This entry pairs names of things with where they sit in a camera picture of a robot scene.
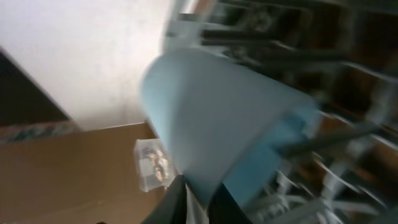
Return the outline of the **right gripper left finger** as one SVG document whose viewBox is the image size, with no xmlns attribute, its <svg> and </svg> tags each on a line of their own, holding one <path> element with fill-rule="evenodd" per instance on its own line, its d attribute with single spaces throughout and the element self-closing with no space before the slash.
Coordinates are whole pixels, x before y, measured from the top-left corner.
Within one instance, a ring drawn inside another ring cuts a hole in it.
<svg viewBox="0 0 398 224">
<path fill-rule="evenodd" d="M 186 224 L 187 189 L 185 178 L 178 175 L 169 185 L 163 199 L 141 224 Z"/>
</svg>

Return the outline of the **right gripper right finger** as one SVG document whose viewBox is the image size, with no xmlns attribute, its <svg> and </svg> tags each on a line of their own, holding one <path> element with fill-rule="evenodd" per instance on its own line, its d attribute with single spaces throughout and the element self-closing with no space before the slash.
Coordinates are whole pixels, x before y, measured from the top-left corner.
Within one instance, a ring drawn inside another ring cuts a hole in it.
<svg viewBox="0 0 398 224">
<path fill-rule="evenodd" d="M 211 199 L 207 213 L 209 224 L 252 224 L 224 184 Z"/>
</svg>

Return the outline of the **blue cup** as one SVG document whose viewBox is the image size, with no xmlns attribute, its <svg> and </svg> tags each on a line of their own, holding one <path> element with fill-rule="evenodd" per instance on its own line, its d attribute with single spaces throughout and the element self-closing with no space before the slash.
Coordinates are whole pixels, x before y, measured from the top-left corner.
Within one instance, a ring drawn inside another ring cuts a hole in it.
<svg viewBox="0 0 398 224">
<path fill-rule="evenodd" d="M 196 199 L 224 185 L 244 206 L 274 178 L 279 152 L 307 140 L 320 114 L 309 95 L 197 49 L 158 57 L 141 86 L 144 109 Z"/>
</svg>

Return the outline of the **grey dishwasher rack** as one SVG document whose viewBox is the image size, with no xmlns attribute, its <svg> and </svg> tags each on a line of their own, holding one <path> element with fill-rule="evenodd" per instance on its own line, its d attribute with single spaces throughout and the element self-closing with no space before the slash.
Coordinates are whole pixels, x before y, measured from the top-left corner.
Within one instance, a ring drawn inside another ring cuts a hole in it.
<svg viewBox="0 0 398 224">
<path fill-rule="evenodd" d="M 347 124 L 358 118 L 337 105 L 335 81 L 352 67 L 379 79 L 366 119 L 381 123 L 392 117 L 397 101 L 397 75 L 380 73 L 348 60 L 340 50 L 304 50 L 315 11 L 327 1 L 201 1 L 197 13 L 185 13 L 185 1 L 175 1 L 165 33 L 164 50 L 196 47 L 225 55 L 270 76 L 318 72 L 322 83 L 304 92 L 320 102 L 321 111 Z"/>
</svg>

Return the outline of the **clear plastic bag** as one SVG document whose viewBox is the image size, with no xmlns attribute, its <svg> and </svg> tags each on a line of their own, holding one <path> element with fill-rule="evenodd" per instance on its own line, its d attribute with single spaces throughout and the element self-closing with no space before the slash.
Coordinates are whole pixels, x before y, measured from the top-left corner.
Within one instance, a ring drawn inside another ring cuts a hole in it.
<svg viewBox="0 0 398 224">
<path fill-rule="evenodd" d="M 134 158 L 142 191 L 168 187 L 174 180 L 174 165 L 159 139 L 138 139 Z"/>
</svg>

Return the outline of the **cardboard box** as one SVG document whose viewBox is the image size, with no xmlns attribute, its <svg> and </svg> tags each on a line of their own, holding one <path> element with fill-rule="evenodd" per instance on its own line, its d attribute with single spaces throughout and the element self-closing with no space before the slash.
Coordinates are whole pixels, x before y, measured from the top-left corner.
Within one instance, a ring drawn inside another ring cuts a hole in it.
<svg viewBox="0 0 398 224">
<path fill-rule="evenodd" d="M 140 223 L 165 189 L 143 192 L 134 160 L 145 123 L 1 146 L 2 223 Z"/>
</svg>

